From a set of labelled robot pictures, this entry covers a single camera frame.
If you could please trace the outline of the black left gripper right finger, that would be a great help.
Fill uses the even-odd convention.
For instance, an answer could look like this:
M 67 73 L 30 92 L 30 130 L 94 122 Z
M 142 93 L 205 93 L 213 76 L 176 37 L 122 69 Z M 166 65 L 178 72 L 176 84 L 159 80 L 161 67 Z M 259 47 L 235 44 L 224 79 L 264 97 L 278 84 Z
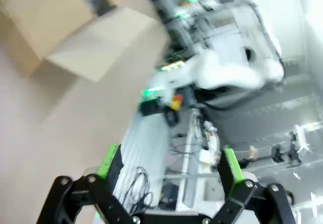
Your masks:
M 243 176 L 231 148 L 223 148 L 217 166 L 225 201 L 214 223 L 235 223 L 244 210 L 253 211 L 259 223 L 295 223 L 285 188 L 278 183 L 262 186 Z

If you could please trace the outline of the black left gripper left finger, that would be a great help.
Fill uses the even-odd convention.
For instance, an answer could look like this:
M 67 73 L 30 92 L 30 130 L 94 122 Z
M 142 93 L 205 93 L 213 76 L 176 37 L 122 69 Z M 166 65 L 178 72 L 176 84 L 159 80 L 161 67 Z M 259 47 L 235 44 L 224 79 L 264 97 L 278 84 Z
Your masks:
M 83 206 L 94 206 L 105 223 L 134 223 L 113 195 L 123 168 L 121 146 L 111 145 L 99 170 L 72 180 L 58 176 L 40 212 L 37 223 L 75 223 Z

